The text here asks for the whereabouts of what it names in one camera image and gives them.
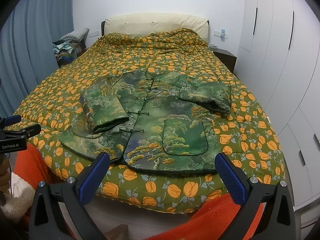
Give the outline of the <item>white fleece sleeve forearm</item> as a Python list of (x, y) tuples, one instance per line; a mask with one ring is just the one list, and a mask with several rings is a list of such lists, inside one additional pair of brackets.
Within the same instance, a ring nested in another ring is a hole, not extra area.
[(31, 207), (35, 190), (23, 178), (10, 172), (9, 159), (4, 154), (1, 157), (4, 157), (1, 162), (1, 193), (5, 200), (1, 211), (8, 220), (19, 222)]

